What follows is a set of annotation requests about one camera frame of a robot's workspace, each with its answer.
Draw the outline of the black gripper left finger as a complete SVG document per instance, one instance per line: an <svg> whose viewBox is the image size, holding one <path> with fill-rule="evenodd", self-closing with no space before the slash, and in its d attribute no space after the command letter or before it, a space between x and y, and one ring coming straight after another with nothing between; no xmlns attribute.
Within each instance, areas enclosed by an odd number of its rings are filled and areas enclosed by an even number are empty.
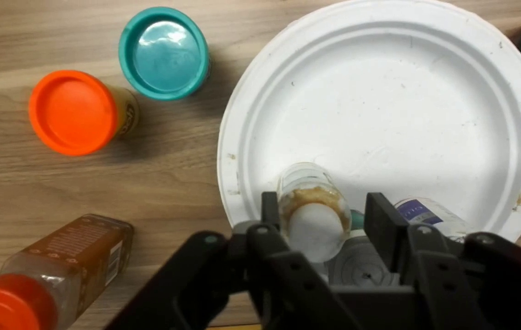
<svg viewBox="0 0 521 330"><path fill-rule="evenodd" d="M262 330L359 330L359 323L278 233L274 192L260 196L260 222L245 231L247 279Z"/></svg>

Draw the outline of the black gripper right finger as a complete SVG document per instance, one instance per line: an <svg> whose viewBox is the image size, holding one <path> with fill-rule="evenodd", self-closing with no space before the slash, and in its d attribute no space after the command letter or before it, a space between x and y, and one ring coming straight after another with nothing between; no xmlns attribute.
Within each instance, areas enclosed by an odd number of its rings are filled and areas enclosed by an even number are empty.
<svg viewBox="0 0 521 330"><path fill-rule="evenodd" d="M364 233L383 264L414 291L427 330L489 330L462 262L438 229L408 224L383 192L368 192Z"/></svg>

